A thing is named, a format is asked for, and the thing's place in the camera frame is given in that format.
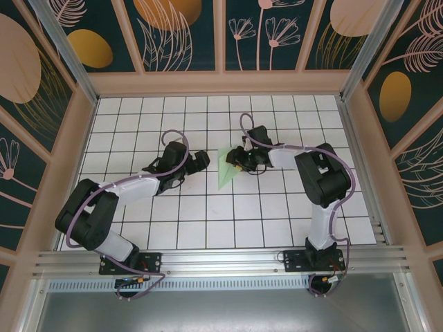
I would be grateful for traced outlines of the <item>long aluminium mounting rail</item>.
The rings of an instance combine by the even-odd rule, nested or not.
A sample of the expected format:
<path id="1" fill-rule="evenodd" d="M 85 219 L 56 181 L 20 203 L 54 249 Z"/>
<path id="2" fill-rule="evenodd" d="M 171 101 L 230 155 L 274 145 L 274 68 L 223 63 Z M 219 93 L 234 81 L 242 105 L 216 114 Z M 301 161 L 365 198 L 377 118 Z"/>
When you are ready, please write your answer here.
<path id="1" fill-rule="evenodd" d="M 161 272 L 168 277 L 233 277 L 283 275 L 281 248 L 164 250 Z M 32 267 L 37 279 L 98 277 L 100 257 L 94 252 L 41 252 Z M 406 273 L 410 264 L 401 246 L 352 246 L 349 274 Z"/>

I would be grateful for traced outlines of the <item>aluminium side rail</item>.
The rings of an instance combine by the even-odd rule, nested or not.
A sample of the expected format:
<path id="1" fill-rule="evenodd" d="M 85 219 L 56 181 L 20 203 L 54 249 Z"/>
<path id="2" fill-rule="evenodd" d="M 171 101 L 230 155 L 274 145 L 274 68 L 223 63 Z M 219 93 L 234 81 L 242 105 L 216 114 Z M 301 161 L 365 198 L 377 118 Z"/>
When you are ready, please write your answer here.
<path id="1" fill-rule="evenodd" d="M 359 177 L 359 183 L 363 192 L 364 201 L 368 210 L 368 214 L 371 220 L 373 228 L 376 226 L 381 229 L 380 233 L 383 235 L 381 243 L 386 246 L 393 244 L 392 237 L 388 226 L 386 224 L 386 218 L 383 214 L 381 204 L 377 195 L 377 191 L 372 180 L 369 164 L 365 157 L 363 145 L 359 138 L 359 134 L 356 130 L 356 125 L 352 119 L 352 114 L 346 102 L 342 101 L 340 96 L 336 96 L 336 103 L 338 112 L 340 114 L 345 135 L 348 139 L 351 155 L 354 161 L 357 176 Z"/>

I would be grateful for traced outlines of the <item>aluminium frame post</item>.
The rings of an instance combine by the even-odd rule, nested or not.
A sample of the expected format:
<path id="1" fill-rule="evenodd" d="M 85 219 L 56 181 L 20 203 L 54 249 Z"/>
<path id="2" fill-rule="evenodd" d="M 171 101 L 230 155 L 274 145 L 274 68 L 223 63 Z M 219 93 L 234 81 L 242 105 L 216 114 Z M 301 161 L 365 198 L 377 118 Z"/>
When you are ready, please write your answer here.
<path id="1" fill-rule="evenodd" d="M 84 65 L 77 56 L 64 28 L 74 28 L 87 13 L 85 0 L 27 0 L 42 28 L 54 43 L 58 54 L 64 59 L 71 73 L 93 106 L 98 94 L 93 87 Z"/>
<path id="2" fill-rule="evenodd" d="M 346 103 L 352 96 L 365 70 L 397 18 L 403 3 L 404 0 L 386 0 L 340 90 L 339 95 L 342 103 Z"/>

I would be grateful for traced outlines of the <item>light green cloth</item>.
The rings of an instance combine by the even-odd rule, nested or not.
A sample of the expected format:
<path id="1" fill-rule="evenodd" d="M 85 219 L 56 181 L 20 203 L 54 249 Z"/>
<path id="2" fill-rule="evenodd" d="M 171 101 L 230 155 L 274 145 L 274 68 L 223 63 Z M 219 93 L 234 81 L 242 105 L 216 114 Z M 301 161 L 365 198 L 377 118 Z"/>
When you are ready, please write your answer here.
<path id="1" fill-rule="evenodd" d="M 226 162 L 227 153 L 232 150 L 232 147 L 219 149 L 217 151 L 218 159 L 218 190 L 225 187 L 237 174 L 241 171 L 234 168 L 234 166 Z"/>

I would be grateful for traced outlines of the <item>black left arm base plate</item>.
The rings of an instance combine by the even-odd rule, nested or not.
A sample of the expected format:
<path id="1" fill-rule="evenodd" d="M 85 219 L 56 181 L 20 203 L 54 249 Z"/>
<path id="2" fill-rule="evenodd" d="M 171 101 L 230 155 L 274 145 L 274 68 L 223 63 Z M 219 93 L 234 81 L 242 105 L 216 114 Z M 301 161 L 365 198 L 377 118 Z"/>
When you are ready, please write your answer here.
<path id="1" fill-rule="evenodd" d="M 161 253 L 130 254 L 124 261 L 100 256 L 99 275 L 146 275 L 160 273 Z"/>

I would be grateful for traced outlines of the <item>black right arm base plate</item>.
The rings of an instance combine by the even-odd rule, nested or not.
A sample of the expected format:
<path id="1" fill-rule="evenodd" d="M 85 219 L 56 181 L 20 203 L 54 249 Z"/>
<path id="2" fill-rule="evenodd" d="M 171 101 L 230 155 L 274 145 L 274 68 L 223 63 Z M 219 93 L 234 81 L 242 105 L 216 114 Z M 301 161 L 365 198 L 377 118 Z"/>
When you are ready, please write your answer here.
<path id="1" fill-rule="evenodd" d="M 345 270 L 343 252 L 339 249 L 327 254 L 324 260 L 317 263 L 310 262 L 304 250 L 285 250 L 283 264 L 287 273 L 333 272 L 335 268 Z"/>

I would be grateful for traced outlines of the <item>grey metal sheet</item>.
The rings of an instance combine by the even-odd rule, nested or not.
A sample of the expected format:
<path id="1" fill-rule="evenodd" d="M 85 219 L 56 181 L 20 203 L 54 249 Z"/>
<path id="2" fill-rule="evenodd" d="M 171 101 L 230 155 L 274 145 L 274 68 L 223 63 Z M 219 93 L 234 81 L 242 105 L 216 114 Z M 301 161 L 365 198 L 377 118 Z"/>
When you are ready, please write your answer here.
<path id="1" fill-rule="evenodd" d="M 304 289 L 49 293 L 36 332 L 421 332 L 392 275 L 353 275 L 327 298 Z"/>

